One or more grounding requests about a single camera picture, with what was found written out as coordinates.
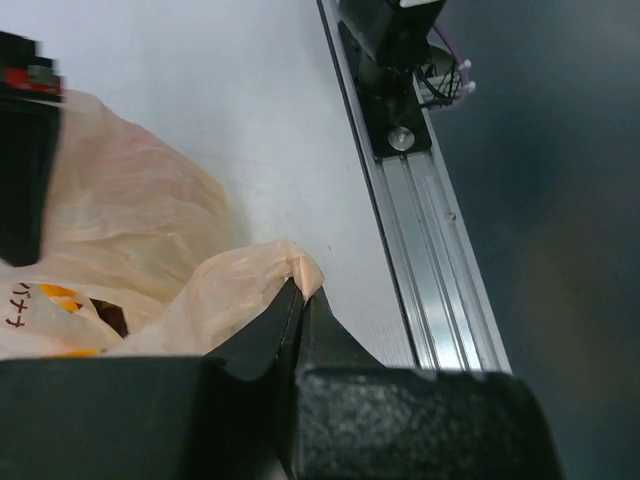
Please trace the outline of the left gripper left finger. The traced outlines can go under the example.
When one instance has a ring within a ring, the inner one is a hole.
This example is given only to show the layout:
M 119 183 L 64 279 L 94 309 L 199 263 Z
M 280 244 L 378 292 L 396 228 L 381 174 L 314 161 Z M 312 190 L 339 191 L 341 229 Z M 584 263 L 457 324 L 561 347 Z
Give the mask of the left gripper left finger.
M 287 280 L 268 307 L 207 359 L 202 466 L 218 479 L 291 479 L 290 440 L 304 298 Z

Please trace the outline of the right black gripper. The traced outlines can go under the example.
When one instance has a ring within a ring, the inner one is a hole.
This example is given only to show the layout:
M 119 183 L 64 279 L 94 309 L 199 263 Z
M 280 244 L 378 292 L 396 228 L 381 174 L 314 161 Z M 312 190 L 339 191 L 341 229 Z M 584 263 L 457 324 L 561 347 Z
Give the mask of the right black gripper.
M 37 263 L 64 102 L 56 62 L 32 39 L 1 33 L 1 260 Z

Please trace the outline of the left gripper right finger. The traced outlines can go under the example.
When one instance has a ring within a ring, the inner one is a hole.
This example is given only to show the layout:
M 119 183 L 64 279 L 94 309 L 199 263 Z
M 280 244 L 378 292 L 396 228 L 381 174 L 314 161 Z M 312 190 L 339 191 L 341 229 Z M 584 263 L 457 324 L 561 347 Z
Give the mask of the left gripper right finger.
M 324 293 L 301 318 L 295 468 L 301 479 L 416 479 L 426 470 L 421 380 L 387 368 L 335 318 Z

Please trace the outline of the banana print plastic bag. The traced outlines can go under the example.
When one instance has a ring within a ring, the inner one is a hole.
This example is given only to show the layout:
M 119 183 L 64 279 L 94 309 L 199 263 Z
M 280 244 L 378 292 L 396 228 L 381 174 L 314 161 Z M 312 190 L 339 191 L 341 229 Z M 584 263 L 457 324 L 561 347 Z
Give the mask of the banana print plastic bag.
M 203 355 L 293 280 L 322 285 L 294 242 L 235 249 L 223 187 L 97 97 L 69 91 L 42 256 L 1 269 L 1 356 Z

